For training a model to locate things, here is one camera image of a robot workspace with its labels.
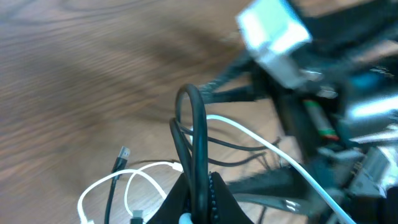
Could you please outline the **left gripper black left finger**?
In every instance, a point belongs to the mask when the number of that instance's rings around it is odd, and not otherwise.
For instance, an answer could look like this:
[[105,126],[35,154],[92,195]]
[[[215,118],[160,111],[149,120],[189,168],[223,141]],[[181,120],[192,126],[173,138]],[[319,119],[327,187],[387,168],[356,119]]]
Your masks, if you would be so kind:
[[184,174],[181,174],[166,199],[147,224],[178,224],[183,212],[190,208],[190,189]]

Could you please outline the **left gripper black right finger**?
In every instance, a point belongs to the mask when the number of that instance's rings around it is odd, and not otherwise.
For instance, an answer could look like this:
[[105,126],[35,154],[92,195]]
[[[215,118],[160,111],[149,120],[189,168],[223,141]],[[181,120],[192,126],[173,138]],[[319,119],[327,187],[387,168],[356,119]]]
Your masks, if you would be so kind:
[[210,173],[208,223],[253,224],[217,172]]

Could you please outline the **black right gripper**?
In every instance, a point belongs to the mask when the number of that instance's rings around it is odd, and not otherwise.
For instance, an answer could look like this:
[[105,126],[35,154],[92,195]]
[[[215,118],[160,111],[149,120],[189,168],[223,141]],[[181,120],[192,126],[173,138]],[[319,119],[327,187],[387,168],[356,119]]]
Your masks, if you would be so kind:
[[[267,98],[264,70],[241,52],[199,87],[206,104]],[[334,99],[286,95],[277,109],[298,141],[295,169],[320,223],[397,222],[397,58],[357,73]]]

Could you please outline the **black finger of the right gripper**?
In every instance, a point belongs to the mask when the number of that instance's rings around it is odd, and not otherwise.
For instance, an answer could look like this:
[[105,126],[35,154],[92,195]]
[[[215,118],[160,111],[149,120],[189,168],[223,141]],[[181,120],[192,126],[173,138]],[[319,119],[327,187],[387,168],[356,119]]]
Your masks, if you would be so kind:
[[235,199],[311,217],[313,195],[307,181],[293,168],[267,170],[228,182]]

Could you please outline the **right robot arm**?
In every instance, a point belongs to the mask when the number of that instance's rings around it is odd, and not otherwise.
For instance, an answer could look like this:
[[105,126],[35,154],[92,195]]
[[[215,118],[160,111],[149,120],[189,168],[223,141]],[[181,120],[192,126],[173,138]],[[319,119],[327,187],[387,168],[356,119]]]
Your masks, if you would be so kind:
[[396,1],[253,1],[245,51],[201,86],[204,102],[270,98],[302,166],[356,223],[396,223]]

